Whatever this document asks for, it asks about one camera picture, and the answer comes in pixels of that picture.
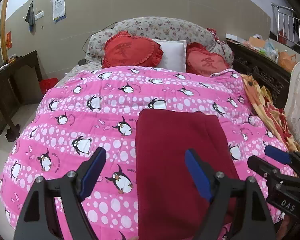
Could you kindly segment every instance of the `heart-shaped pillow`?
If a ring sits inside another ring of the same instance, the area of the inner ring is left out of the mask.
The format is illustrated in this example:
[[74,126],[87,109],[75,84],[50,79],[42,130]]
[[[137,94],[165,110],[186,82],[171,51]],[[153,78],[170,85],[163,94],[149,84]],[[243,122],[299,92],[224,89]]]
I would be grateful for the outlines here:
[[221,55],[208,52],[201,44],[193,42],[187,47],[186,72],[209,77],[227,68],[229,65]]
[[160,63],[162,55],[160,45],[153,40],[120,31],[106,42],[102,67],[125,65],[155,67]]

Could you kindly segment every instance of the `tile floor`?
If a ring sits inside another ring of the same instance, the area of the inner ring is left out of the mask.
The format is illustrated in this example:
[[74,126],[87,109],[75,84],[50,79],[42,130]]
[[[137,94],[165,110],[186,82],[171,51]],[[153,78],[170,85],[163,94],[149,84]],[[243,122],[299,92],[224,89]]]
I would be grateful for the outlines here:
[[[18,112],[13,116],[12,121],[15,124],[20,124],[20,133],[24,130],[24,128],[34,119],[35,111],[38,107],[38,104],[21,106]],[[5,138],[5,134],[7,133],[7,126],[3,133],[0,136],[0,174],[2,172],[2,168],[4,163],[6,162],[8,155],[14,145],[14,142],[8,142]],[[0,200],[0,235],[4,240],[13,240],[14,229],[9,225],[4,206]]]

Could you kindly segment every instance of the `white pillow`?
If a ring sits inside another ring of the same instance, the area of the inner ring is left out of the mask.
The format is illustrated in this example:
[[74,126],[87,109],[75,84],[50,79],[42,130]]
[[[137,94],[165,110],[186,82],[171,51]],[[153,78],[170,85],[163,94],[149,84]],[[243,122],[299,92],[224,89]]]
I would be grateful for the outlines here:
[[163,51],[162,59],[157,67],[177,72],[186,72],[186,41],[154,41],[160,44],[160,48]]

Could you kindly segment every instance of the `eye chart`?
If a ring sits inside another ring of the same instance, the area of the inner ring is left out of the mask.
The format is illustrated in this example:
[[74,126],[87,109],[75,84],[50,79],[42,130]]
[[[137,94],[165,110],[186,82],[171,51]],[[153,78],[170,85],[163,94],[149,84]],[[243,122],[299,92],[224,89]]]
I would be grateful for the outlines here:
[[65,0],[52,0],[53,21],[56,23],[66,17]]

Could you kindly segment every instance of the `blue gripper pad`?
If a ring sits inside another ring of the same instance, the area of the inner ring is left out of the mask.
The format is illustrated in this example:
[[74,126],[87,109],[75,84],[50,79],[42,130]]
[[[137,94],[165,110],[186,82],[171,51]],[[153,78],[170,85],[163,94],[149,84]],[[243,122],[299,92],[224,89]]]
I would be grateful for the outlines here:
[[83,201],[86,197],[89,197],[92,190],[100,176],[103,166],[106,163],[106,150],[98,147],[94,154],[90,157],[88,161],[85,162],[87,167],[86,173],[81,180],[81,191],[79,193],[79,198]]
[[289,153],[284,152],[276,147],[273,147],[272,145],[267,145],[265,147],[265,154],[268,157],[278,161],[279,163],[282,163],[282,164],[290,164],[291,163]]
[[185,162],[200,196],[210,202],[212,199],[210,181],[190,150],[186,151]]

